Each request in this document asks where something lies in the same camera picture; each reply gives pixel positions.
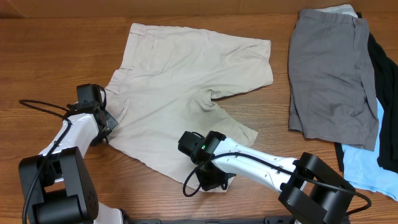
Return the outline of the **light blue garment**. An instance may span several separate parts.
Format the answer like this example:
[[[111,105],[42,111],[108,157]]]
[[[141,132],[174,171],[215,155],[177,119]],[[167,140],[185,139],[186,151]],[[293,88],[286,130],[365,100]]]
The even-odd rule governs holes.
[[[379,166],[380,139],[376,139],[373,151],[347,144],[335,143],[336,157],[343,177],[353,187],[380,192],[397,200],[397,173]]]

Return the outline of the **beige khaki shorts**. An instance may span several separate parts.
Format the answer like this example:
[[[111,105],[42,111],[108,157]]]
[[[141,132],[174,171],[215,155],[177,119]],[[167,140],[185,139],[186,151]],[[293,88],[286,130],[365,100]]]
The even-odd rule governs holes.
[[[218,131],[250,147],[257,132],[216,103],[274,81],[271,42],[206,29],[134,23],[123,61],[106,86],[106,110],[118,125],[115,149],[189,187],[193,162],[178,150],[185,131]]]

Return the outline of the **white speckled garment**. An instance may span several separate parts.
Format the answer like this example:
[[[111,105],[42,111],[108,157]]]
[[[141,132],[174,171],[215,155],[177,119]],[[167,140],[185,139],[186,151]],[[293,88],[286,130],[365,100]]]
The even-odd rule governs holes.
[[[339,5],[339,6],[326,7],[326,8],[317,9],[317,10],[321,11],[321,12],[328,12],[328,13],[335,13],[335,14],[345,14],[345,15],[350,15],[350,16],[358,18],[357,13],[354,11],[354,8],[350,4],[343,4],[343,5]]]

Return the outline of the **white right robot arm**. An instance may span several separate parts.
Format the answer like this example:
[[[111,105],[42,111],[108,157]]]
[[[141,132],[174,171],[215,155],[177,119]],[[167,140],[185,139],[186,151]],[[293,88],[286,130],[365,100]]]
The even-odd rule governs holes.
[[[275,190],[296,223],[339,224],[348,216],[353,186],[313,154],[272,156],[216,131],[207,136],[186,131],[178,149],[196,165],[192,174],[201,190],[225,190],[230,179],[241,175]]]

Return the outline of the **grey shorts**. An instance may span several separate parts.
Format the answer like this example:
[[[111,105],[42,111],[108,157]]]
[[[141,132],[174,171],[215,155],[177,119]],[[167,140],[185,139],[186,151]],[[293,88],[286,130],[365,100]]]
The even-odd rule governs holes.
[[[366,19],[303,9],[290,39],[289,129],[373,151],[379,129]]]

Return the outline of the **black garment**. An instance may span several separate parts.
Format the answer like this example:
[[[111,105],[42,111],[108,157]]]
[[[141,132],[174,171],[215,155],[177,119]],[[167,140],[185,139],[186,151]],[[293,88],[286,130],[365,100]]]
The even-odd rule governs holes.
[[[369,33],[368,53],[374,69],[380,139],[380,167],[397,170],[397,65],[389,59]]]

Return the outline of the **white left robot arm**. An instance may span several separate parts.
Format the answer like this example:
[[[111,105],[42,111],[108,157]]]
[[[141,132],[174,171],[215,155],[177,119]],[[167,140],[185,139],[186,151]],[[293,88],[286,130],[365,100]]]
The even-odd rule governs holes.
[[[62,127],[40,154],[19,163],[23,223],[128,223],[128,216],[98,200],[83,160],[87,150],[118,125],[106,111],[106,92],[96,84],[76,88],[78,101],[64,108]]]

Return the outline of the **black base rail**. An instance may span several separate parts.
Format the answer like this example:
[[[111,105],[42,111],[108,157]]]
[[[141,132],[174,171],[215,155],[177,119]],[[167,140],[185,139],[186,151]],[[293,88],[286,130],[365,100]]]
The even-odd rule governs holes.
[[[141,219],[133,220],[128,218],[128,224],[295,224],[296,219],[291,216],[270,216],[255,219],[208,219],[208,220],[160,220],[160,219]]]

